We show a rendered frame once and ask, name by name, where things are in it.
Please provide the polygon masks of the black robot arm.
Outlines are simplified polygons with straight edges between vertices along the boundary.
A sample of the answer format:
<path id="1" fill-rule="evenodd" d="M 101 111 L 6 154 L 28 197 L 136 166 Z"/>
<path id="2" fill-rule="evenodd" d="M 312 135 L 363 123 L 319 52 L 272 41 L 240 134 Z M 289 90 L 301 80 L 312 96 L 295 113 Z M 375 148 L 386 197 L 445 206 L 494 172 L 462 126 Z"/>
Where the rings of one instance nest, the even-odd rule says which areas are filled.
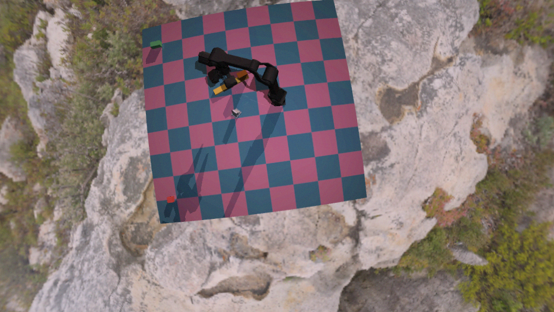
<path id="1" fill-rule="evenodd" d="M 199 63 L 203 63 L 208 66 L 215 66 L 216 68 L 208 72 L 208 77 L 212 83 L 219 82 L 219 78 L 223 79 L 223 76 L 219 74 L 219 71 L 223 71 L 227 66 L 233 66 L 235 68 L 241 68 L 251 72 L 257 81 L 265 84 L 269 88 L 268 98 L 275 104 L 275 106 L 283 106 L 286 104 L 285 97 L 287 91 L 278 86 L 277 76 L 278 70 L 270 63 L 261 63 L 255 59 L 241 58 L 226 54 L 226 51 L 219 47 L 213 48 L 211 53 L 201 51 L 198 54 Z M 258 74 L 257 70 L 259 65 L 267 66 L 262 76 Z"/>

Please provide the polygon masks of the green rectangular block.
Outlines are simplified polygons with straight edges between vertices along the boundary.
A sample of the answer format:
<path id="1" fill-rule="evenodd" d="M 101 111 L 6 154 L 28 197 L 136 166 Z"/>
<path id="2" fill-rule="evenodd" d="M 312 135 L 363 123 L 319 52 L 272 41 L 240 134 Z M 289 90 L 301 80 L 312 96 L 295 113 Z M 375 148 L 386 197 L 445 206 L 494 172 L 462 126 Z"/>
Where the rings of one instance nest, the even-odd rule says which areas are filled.
<path id="1" fill-rule="evenodd" d="M 153 49 L 156 49 L 158 47 L 162 47 L 162 42 L 160 40 L 158 41 L 154 41 L 154 42 L 150 42 L 150 47 L 153 48 Z"/>

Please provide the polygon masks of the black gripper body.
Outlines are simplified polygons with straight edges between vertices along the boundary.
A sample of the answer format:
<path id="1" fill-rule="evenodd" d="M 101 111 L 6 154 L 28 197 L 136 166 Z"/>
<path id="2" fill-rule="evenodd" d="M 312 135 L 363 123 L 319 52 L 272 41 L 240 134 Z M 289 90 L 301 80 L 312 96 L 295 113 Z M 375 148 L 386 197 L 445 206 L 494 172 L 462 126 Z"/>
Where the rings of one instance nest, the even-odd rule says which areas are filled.
<path id="1" fill-rule="evenodd" d="M 231 70 L 230 70 L 229 66 L 227 66 L 223 71 L 218 70 L 219 74 L 221 74 L 222 76 L 223 75 L 227 76 L 227 79 L 224 81 L 224 85 L 226 86 L 227 89 L 237 85 L 236 78 L 235 78 L 235 76 L 230 75 L 230 71 Z"/>

